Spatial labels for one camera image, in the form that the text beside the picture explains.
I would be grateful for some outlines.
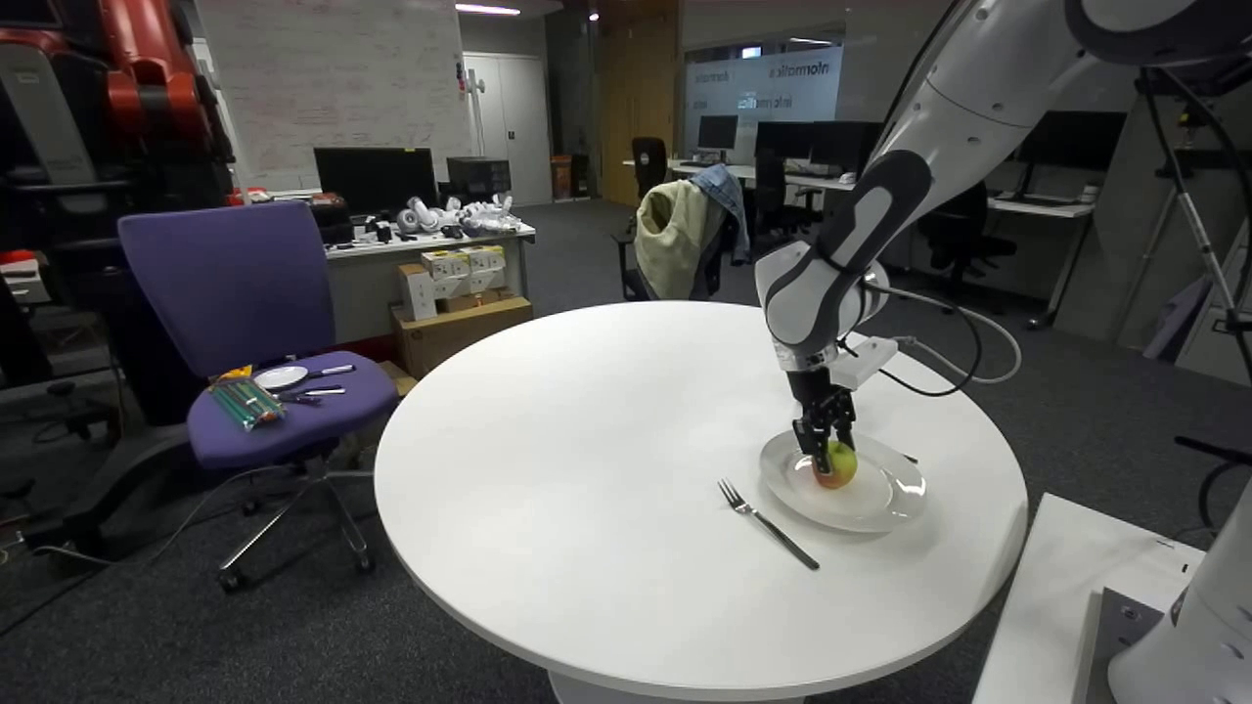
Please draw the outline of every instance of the robotic arm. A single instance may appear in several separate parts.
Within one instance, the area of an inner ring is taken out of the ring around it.
[[[985,181],[1043,116],[1060,90],[1101,60],[1136,65],[1205,65],[1249,51],[1239,0],[974,0],[901,103],[848,210],[805,246],[755,267],[755,291],[780,364],[802,405],[795,439],[816,482],[831,479],[831,432],[852,446],[852,394],[831,382],[842,340],[883,296],[880,252],[918,215]]]

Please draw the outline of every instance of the computer monitor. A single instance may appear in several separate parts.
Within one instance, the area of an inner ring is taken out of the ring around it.
[[[704,112],[695,140],[700,140],[700,150],[726,151],[726,150],[735,150],[735,129],[739,129],[735,112]]]
[[[446,184],[462,200],[514,193],[509,162],[446,155]]]
[[[844,171],[861,171],[878,137],[883,132],[880,121],[815,121],[809,129],[815,129],[809,132],[809,140],[815,140],[809,162],[838,166]]]
[[[436,200],[430,150],[313,150],[326,193],[351,215],[399,210],[411,197]]]
[[[1125,112],[1050,112],[1018,150],[1018,162],[1106,171]]]
[[[755,151],[780,151],[782,162],[815,151],[815,121],[758,121],[755,127]]]

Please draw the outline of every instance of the ceiling light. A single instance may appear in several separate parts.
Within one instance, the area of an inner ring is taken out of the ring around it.
[[[522,7],[503,4],[458,4],[462,14],[522,14]]]

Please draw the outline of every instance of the white robotic arm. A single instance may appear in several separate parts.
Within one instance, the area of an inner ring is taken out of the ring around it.
[[[985,181],[1095,60],[1197,69],[1249,61],[1249,51],[1249,0],[974,0],[914,94],[901,103],[848,210],[815,244],[782,246],[755,267],[765,329],[802,405],[795,433],[816,482],[831,479],[831,432],[852,446],[852,391],[831,382],[824,364],[883,306],[880,252]],[[1252,701],[1249,553],[1252,484],[1179,609],[1110,666],[1120,701]]]
[[[780,364],[802,405],[799,446],[831,475],[831,432],[852,446],[848,387],[824,360],[883,301],[880,252],[918,215],[985,181],[1050,112],[1060,90],[1101,60],[1195,65],[1249,51],[1244,0],[972,0],[844,210],[805,246],[755,262],[755,291]]]

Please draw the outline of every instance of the purple office chair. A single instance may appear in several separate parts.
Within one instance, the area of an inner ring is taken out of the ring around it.
[[[210,209],[126,215],[117,222],[129,269],[156,309],[168,340],[196,374],[226,368],[299,364],[310,381],[283,391],[344,387],[318,405],[286,404],[276,428],[244,432],[210,391],[188,409],[188,439],[206,475],[244,475],[263,464],[299,464],[300,489],[218,567],[222,591],[246,585],[237,558],[257,548],[310,489],[329,489],[357,567],[376,565],[372,544],[351,519],[336,482],[366,482],[366,469],[326,469],[351,432],[396,405],[396,382],[357,352],[334,352],[334,301],[313,210],[283,209]]]

